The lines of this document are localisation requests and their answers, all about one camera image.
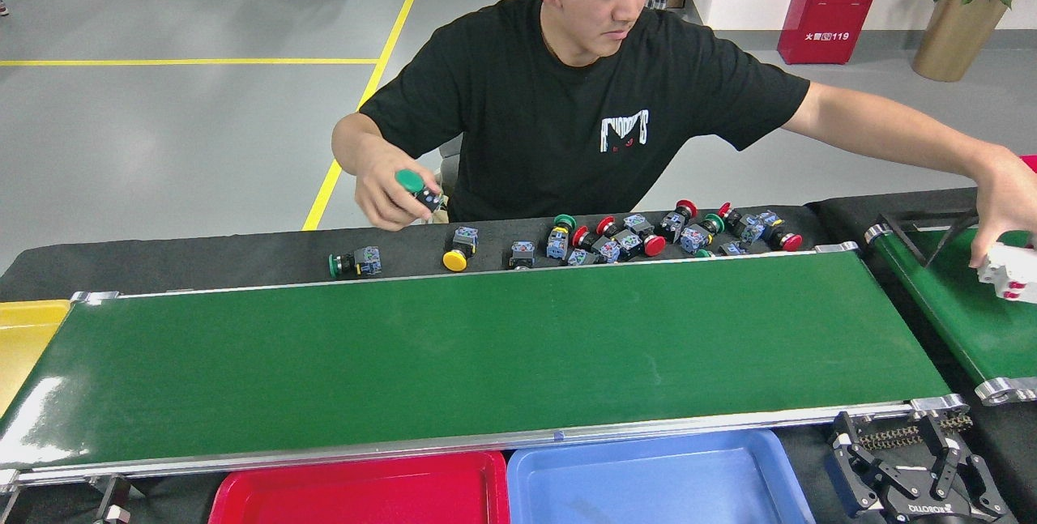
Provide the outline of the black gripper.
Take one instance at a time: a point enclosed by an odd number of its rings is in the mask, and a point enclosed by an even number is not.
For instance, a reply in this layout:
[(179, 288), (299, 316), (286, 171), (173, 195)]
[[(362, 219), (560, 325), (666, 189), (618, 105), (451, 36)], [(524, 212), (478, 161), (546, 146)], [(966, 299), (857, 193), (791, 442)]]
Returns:
[(910, 499), (893, 487), (902, 482), (899, 472), (863, 446), (851, 414), (840, 412), (832, 423), (832, 454), (825, 466), (843, 511), (856, 519), (882, 504), (888, 523), (988, 523), (984, 519), (1008, 516), (988, 462), (953, 438), (971, 425), (966, 415), (924, 418), (924, 443), (936, 458), (933, 482)]

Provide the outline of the person's right hand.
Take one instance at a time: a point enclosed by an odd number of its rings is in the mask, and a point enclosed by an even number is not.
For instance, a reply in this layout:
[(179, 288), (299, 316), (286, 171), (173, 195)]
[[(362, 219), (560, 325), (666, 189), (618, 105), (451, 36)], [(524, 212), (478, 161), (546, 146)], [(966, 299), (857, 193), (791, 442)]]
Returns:
[(400, 170), (414, 171), (425, 182), (425, 187), (436, 193), (442, 191), (433, 171), (382, 138), (369, 138), (358, 147), (353, 166), (355, 200), (375, 228), (400, 230), (416, 220), (431, 218), (431, 210), (418, 202), (396, 180)]

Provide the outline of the person's left hand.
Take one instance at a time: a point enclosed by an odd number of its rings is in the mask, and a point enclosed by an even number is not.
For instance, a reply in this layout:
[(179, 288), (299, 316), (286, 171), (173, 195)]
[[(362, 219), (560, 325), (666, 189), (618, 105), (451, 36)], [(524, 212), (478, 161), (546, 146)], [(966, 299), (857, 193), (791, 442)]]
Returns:
[(969, 266), (979, 268), (1005, 232), (1036, 232), (1036, 173), (1021, 156), (1003, 145), (982, 145), (971, 166), (977, 185), (978, 228)]

